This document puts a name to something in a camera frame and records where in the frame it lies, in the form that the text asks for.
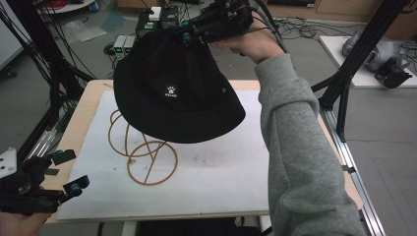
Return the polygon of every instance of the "wooden table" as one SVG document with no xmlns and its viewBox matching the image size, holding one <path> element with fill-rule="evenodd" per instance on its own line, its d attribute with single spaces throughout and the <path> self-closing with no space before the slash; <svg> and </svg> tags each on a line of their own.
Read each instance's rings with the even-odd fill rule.
<svg viewBox="0 0 417 236">
<path fill-rule="evenodd" d="M 230 81 L 230 83 L 235 89 L 259 89 L 260 88 L 258 81 Z M 97 106 L 99 105 L 101 96 L 103 95 L 105 91 L 112 90 L 112 89 L 113 89 L 113 81 L 111 80 L 97 80 L 97 81 L 89 82 L 77 106 L 77 109 L 75 110 L 73 117 L 71 118 L 71 121 L 62 137 L 62 140 L 58 146 L 58 149 L 62 149 L 62 150 L 73 149 L 76 155 L 80 153 L 84 138 L 89 129 L 91 120 L 94 117 Z M 329 133 L 321 117 L 319 117 L 319 121 L 328 137 L 328 140 L 333 150 L 335 151 L 335 153 L 337 153 L 337 156 L 340 162 L 342 163 L 341 158 L 338 155 L 338 152 L 336 151 L 336 148 L 333 142 L 331 141 Z M 46 176 L 46 179 L 42 183 L 42 186 L 45 189 L 62 189 L 62 186 L 68 182 L 68 178 L 70 176 L 71 169 L 74 163 L 75 163 L 75 160 L 71 160 L 59 166 L 51 166 L 52 168 L 59 169 L 59 173 L 56 176 Z M 347 193 L 355 201 L 358 208 L 362 208 L 362 201 L 359 197 L 359 194 L 356 191 L 356 188 L 352 182 L 352 179 L 350 178 L 350 175 L 346 172 L 345 172 L 345 180 L 346 180 L 345 188 L 346 188 Z M 53 216 L 47 221 L 47 223 L 68 222 L 67 220 L 63 221 L 63 220 L 57 219 L 56 215 L 57 214 L 53 214 Z"/>
</svg>

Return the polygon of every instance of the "metal frame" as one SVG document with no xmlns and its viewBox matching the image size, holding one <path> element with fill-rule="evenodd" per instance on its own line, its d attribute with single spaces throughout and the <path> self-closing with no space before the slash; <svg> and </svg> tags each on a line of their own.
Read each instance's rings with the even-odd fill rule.
<svg viewBox="0 0 417 236">
<path fill-rule="evenodd" d="M 344 138 L 347 101 L 350 83 L 354 75 L 406 4 L 407 0 L 384 0 L 371 21 L 368 22 L 367 27 L 355 43 L 343 64 L 340 66 L 339 70 L 327 80 L 312 86 L 313 91 L 327 88 L 324 95 L 319 98 L 321 115 L 344 164 L 349 170 L 353 170 L 349 171 L 349 173 L 364 203 L 362 208 L 364 220 L 370 234 L 376 236 L 383 236 L 386 235 L 386 233 L 366 191 L 362 178 L 357 171 L 355 161 Z M 335 118 L 332 108 L 339 97 L 339 110 L 337 118 Z"/>
<path fill-rule="evenodd" d="M 47 63 L 46 74 L 48 75 L 43 76 L 50 78 L 50 81 L 48 81 L 50 86 L 50 107 L 18 150 L 18 160 L 24 161 L 30 154 L 30 150 L 35 145 L 35 142 L 42 136 L 43 131 L 50 131 L 59 120 L 59 110 L 64 103 L 63 97 L 59 93 L 60 87 L 65 89 L 66 96 L 69 99 L 79 99 L 84 89 L 81 87 L 78 78 L 85 82 L 94 80 L 94 78 L 74 67 L 65 59 L 32 1 L 6 0 L 6 2 L 25 28 L 40 56 L 35 55 L 30 49 L 30 46 L 15 29 L 14 24 L 8 21 L 6 15 L 0 13 L 0 20 L 4 22 L 6 27 L 16 37 L 33 62 L 38 62 L 38 58 L 41 57 Z"/>
<path fill-rule="evenodd" d="M 330 136 L 333 139 L 333 142 L 343 160 L 343 164 L 349 167 L 349 169 L 356 170 L 355 172 L 351 173 L 350 176 L 363 202 L 362 213 L 371 235 L 386 235 L 380 219 L 378 218 L 377 212 L 372 204 L 371 198 L 369 197 L 365 185 L 362 181 L 361 175 L 357 171 L 355 160 L 350 153 L 349 147 L 347 146 L 347 143 L 344 142 L 337 134 L 336 118 L 334 113 L 332 111 L 325 111 L 323 109 L 321 109 L 320 113 L 328 128 L 328 132 L 330 133 Z"/>
</svg>

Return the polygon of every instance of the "hand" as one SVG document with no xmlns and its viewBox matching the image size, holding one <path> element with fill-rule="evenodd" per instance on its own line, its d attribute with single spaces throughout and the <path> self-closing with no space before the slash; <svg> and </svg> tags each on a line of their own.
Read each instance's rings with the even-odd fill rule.
<svg viewBox="0 0 417 236">
<path fill-rule="evenodd" d="M 35 213 L 31 216 L 0 212 L 1 236 L 37 236 L 40 226 L 51 213 Z"/>
<path fill-rule="evenodd" d="M 232 52 L 243 53 L 256 64 L 264 60 L 284 54 L 282 48 L 276 43 L 268 27 L 260 21 L 261 17 L 253 12 L 254 22 L 248 32 L 239 37 L 213 42 L 213 47 L 230 48 Z"/>
</svg>

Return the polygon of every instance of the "gray sleeve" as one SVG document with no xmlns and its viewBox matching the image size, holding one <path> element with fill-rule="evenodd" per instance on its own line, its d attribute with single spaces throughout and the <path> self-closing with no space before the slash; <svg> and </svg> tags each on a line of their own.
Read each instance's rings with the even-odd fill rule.
<svg viewBox="0 0 417 236">
<path fill-rule="evenodd" d="M 264 61 L 255 72 L 274 235 L 365 235 L 307 81 L 297 77 L 288 54 Z"/>
</svg>

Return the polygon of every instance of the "human arm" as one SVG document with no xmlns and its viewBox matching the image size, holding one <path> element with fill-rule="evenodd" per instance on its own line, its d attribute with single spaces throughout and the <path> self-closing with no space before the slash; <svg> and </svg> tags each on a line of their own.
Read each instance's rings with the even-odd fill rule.
<svg viewBox="0 0 417 236">
<path fill-rule="evenodd" d="M 269 151 L 274 235 L 364 235 L 357 206 L 344 189 L 338 159 L 318 123 L 318 101 L 307 81 L 296 75 L 290 55 L 279 52 L 267 29 L 213 46 L 231 46 L 259 64 L 255 72 Z"/>
<path fill-rule="evenodd" d="M 37 236 L 41 225 L 51 213 L 34 213 L 31 216 L 0 212 L 0 236 Z"/>
</svg>

